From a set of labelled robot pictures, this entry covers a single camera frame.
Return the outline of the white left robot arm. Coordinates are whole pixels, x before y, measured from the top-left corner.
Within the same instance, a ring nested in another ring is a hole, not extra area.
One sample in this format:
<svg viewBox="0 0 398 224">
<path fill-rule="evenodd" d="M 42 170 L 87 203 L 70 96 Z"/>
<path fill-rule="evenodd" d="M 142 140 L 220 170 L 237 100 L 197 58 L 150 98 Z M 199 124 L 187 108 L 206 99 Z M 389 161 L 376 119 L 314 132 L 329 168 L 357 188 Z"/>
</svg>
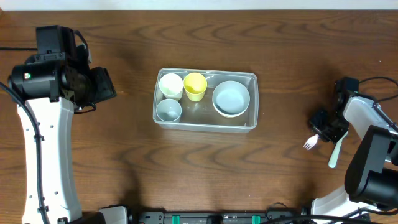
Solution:
<svg viewBox="0 0 398 224">
<path fill-rule="evenodd" d="M 107 223 L 115 218 L 98 211 L 85 218 L 72 167 L 72 119 L 114 98 L 108 71 L 90 68 L 88 53 L 38 54 L 16 65 L 5 90 L 17 103 L 24 129 L 27 199 L 23 223 Z"/>
</svg>

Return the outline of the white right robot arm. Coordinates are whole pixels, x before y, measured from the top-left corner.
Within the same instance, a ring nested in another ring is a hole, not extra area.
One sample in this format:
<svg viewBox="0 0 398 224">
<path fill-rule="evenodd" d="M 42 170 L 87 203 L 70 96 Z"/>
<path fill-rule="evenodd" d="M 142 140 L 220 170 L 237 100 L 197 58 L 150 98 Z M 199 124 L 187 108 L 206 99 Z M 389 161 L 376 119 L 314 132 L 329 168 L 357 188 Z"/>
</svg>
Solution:
<svg viewBox="0 0 398 224">
<path fill-rule="evenodd" d="M 332 142 L 329 166 L 334 168 L 350 126 L 361 143 L 346 170 L 344 186 L 316 198 L 310 214 L 317 223 L 342 222 L 363 213 L 397 214 L 397 171 L 385 167 L 386 162 L 397 165 L 397 125 L 371 96 L 337 90 L 335 97 L 334 119 L 323 111 L 315 115 L 310 121 L 315 134 L 304 148 L 311 149 L 318 140 Z"/>
</svg>

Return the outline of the white plastic bowl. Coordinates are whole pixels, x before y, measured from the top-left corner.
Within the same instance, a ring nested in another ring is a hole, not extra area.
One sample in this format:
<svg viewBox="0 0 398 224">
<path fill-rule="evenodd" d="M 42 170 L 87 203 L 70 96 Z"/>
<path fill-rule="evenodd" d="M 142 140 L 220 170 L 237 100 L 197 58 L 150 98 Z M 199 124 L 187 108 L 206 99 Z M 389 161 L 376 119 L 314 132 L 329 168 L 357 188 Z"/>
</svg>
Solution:
<svg viewBox="0 0 398 224">
<path fill-rule="evenodd" d="M 216 86 L 212 95 L 213 105 L 227 106 L 244 105 L 249 107 L 250 94 L 248 89 L 237 81 L 225 81 Z"/>
<path fill-rule="evenodd" d="M 241 116 L 244 112 L 248 110 L 247 106 L 227 106 L 222 108 L 220 105 L 213 105 L 215 110 L 225 118 L 235 118 Z"/>
</svg>

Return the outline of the grey plastic cup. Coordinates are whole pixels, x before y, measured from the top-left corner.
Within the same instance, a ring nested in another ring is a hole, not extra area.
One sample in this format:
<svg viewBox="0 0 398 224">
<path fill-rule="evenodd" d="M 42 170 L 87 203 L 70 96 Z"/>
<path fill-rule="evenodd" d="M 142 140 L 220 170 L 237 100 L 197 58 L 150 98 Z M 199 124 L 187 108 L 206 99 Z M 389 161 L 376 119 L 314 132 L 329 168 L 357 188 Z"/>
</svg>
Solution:
<svg viewBox="0 0 398 224">
<path fill-rule="evenodd" d="M 177 100 L 164 99 L 157 105 L 155 112 L 161 121 L 179 123 L 182 107 Z"/>
</svg>

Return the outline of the yellow plastic cup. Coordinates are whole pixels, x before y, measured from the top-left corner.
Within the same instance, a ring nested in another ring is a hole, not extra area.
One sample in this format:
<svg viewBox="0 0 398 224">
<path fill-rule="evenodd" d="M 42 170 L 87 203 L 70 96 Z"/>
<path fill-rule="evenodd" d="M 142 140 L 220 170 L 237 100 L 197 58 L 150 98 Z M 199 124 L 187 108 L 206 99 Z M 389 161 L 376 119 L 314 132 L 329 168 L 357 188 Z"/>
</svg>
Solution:
<svg viewBox="0 0 398 224">
<path fill-rule="evenodd" d="M 203 99 L 207 89 L 207 79 L 201 73 L 189 73 L 183 80 L 188 99 L 194 102 Z"/>
</svg>

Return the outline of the white plastic fork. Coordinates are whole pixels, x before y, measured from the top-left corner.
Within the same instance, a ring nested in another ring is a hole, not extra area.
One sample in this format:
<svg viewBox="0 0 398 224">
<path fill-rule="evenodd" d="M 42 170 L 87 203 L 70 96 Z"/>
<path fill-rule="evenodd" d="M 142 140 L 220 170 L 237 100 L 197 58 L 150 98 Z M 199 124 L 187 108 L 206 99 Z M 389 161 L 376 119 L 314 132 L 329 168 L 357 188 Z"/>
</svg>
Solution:
<svg viewBox="0 0 398 224">
<path fill-rule="evenodd" d="M 305 144 L 303 145 L 303 148 L 306 149 L 306 150 L 310 150 L 311 148 L 313 148 L 317 144 L 318 139 L 319 139 L 319 135 L 318 134 L 315 134 L 314 136 L 309 137 L 307 139 L 307 141 L 305 142 Z"/>
</svg>

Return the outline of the mint green plastic spoon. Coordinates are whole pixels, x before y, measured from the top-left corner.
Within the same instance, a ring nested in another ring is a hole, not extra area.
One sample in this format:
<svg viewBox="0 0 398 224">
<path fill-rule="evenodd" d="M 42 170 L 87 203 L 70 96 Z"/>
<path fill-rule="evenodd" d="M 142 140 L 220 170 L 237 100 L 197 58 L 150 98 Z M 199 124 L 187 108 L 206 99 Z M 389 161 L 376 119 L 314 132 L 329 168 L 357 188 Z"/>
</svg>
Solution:
<svg viewBox="0 0 398 224">
<path fill-rule="evenodd" d="M 329 168 L 334 169 L 337 165 L 338 157 L 340 155 L 341 145 L 344 138 L 348 135 L 348 131 L 344 133 L 344 135 L 336 142 L 335 148 L 331 153 L 330 159 L 328 161 Z"/>
</svg>

